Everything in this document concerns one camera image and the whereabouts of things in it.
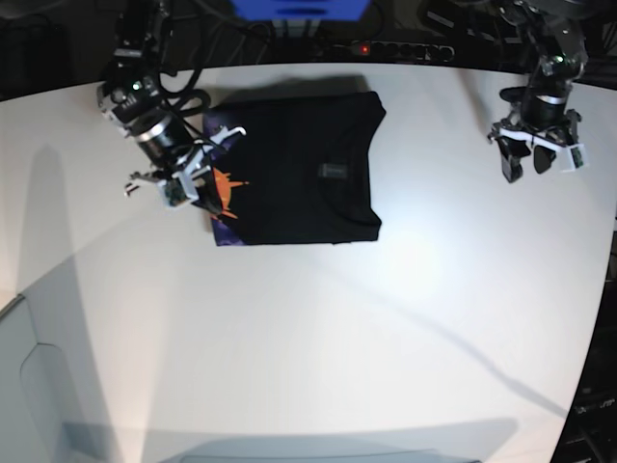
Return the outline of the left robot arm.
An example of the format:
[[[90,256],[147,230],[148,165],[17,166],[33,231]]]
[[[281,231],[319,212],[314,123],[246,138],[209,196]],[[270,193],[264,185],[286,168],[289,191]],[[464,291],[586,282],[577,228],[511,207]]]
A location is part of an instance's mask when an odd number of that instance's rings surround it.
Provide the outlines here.
[[[510,183],[519,180],[528,156],[539,175],[557,161],[565,163],[564,172],[585,166],[586,151],[578,137],[582,116],[568,107],[573,84],[587,63],[578,22],[532,1],[504,2],[499,10],[530,48],[531,65],[525,85],[499,92],[509,113],[487,135],[499,148],[503,176]]]

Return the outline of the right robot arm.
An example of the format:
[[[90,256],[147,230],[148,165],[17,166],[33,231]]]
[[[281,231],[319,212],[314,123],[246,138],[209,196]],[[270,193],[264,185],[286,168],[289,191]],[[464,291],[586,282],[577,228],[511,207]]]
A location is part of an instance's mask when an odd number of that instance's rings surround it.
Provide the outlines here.
[[[130,174],[125,195],[149,186],[168,208],[191,204],[218,215],[224,205],[212,155],[246,131],[223,125],[206,136],[190,124],[190,117],[210,104],[209,94],[196,87],[200,68],[182,90],[164,88],[161,73],[172,26],[170,2],[127,2],[118,20],[117,47],[96,92],[97,106],[150,163],[149,171]]]

